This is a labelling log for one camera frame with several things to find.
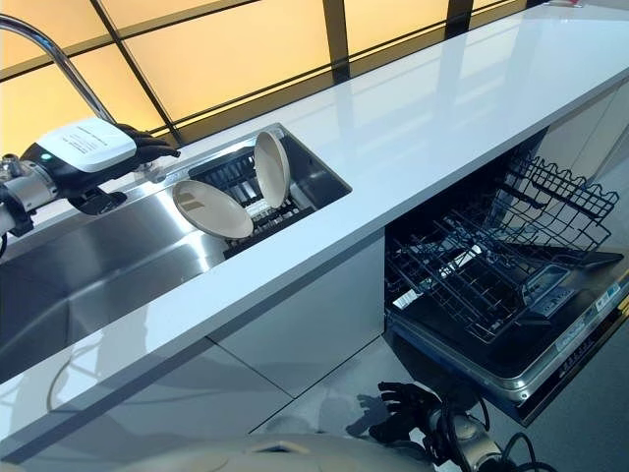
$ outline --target cabinet door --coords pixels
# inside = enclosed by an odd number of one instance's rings
[[[629,81],[614,87],[550,126],[538,154],[590,178],[629,125]]]
[[[206,344],[200,355],[22,465],[29,472],[111,470],[200,441],[244,436],[290,401],[211,341],[200,343]]]
[[[383,233],[307,278],[235,332],[210,335],[293,396],[382,333]]]

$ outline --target countertop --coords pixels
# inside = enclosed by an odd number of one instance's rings
[[[279,122],[353,191],[0,384],[0,452],[67,421],[624,80],[623,44],[626,7],[541,5],[184,147],[191,158]]]

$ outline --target wire rack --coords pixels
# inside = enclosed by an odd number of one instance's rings
[[[609,237],[601,223],[618,200],[570,170],[526,157],[512,160],[496,194],[466,214],[530,259],[580,266]]]
[[[243,155],[229,162],[203,170],[191,171],[191,178],[216,187],[238,202],[252,217],[254,232],[243,239],[227,240],[225,259],[245,251],[255,243],[299,221],[314,211],[297,204],[289,195],[279,208],[266,204],[254,167],[254,149],[244,149]]]
[[[601,223],[618,200],[538,157],[512,160],[490,196],[446,212],[404,242],[389,238],[388,289],[431,297],[491,343],[556,295],[569,267],[604,242],[610,233]]]

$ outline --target beige plate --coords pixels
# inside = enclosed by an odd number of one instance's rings
[[[288,196],[291,171],[284,146],[266,131],[257,135],[254,165],[264,199],[271,207],[280,207]]]
[[[173,188],[177,209],[201,231],[221,238],[246,238],[254,223],[229,195],[196,180],[182,180]]]

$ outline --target dishwasher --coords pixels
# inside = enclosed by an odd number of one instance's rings
[[[543,135],[386,227],[387,329],[524,426],[621,325],[629,293],[629,212],[538,156]]]

